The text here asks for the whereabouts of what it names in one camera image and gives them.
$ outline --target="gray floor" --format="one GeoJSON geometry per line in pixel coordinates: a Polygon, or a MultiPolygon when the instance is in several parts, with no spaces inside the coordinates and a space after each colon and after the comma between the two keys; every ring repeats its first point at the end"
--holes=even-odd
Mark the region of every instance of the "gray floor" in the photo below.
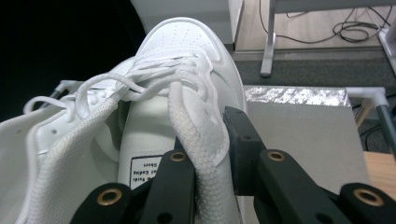
{"type": "MultiPolygon", "coordinates": [[[[380,48],[347,51],[276,52],[273,73],[260,77],[261,53],[233,53],[244,85],[309,87],[385,87],[390,108],[396,106],[396,77],[380,48]]],[[[359,99],[351,99],[358,105],[359,99]]],[[[378,125],[375,113],[363,122],[360,133],[378,125]]],[[[389,153],[380,130],[361,137],[364,150],[389,153]]]]}

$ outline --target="aluminum foil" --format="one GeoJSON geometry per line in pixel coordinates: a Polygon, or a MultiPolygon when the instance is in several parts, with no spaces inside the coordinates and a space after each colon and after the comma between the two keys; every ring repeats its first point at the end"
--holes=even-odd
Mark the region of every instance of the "aluminum foil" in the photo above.
{"type": "Polygon", "coordinates": [[[247,86],[245,95],[248,102],[350,107],[347,91],[339,88],[247,86]]]}

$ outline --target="white wall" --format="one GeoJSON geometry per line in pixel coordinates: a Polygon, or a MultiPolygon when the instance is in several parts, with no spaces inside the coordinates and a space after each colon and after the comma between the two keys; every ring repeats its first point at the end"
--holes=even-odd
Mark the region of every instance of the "white wall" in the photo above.
{"type": "Polygon", "coordinates": [[[232,25],[230,8],[236,12],[235,2],[242,3],[242,0],[131,0],[131,2],[146,33],[166,19],[190,17],[210,27],[223,44],[232,44],[237,20],[233,19],[232,25]]]}
{"type": "Polygon", "coordinates": [[[236,29],[238,27],[239,15],[241,14],[242,4],[244,0],[228,0],[230,7],[230,18],[231,18],[231,32],[233,34],[233,42],[236,37],[236,29]]]}

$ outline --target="shoe label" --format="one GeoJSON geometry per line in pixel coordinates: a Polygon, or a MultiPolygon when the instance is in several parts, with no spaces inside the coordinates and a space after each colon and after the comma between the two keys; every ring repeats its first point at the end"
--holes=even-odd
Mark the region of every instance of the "shoe label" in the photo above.
{"type": "Polygon", "coordinates": [[[154,177],[162,157],[161,155],[132,158],[129,187],[135,189],[154,177]]]}

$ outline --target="black metal bracket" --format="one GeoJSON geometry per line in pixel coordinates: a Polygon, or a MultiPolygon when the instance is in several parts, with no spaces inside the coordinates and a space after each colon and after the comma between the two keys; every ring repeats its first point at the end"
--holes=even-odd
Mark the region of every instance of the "black metal bracket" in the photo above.
{"type": "Polygon", "coordinates": [[[71,223],[193,223],[195,170],[180,146],[163,154],[155,177],[136,189],[110,183],[92,191],[71,223]]]}
{"type": "Polygon", "coordinates": [[[266,149],[243,111],[226,107],[224,122],[235,194],[254,196],[260,223],[396,223],[396,202],[381,190],[353,183],[333,194],[291,155],[266,149]]]}

